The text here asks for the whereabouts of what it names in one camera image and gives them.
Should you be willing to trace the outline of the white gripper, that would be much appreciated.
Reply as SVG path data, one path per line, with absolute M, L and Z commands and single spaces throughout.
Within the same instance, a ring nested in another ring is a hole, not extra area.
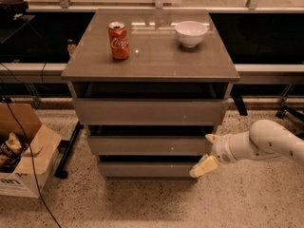
M 228 164 L 237 161 L 230 149 L 229 141 L 231 134 L 223 136 L 206 134 L 205 138 L 212 144 L 211 153 L 214 156 L 204 155 L 190 170 L 189 174 L 192 178 L 198 178 L 208 172 L 216 170 L 219 167 L 219 162 Z

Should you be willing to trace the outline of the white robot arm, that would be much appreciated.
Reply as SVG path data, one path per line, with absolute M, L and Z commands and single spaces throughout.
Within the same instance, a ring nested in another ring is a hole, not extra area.
M 246 132 L 207 134 L 205 138 L 212 144 L 211 153 L 192 167 L 189 172 L 192 178 L 240 160 L 269 162 L 288 158 L 304 166 L 304 141 L 274 121 L 259 120 Z

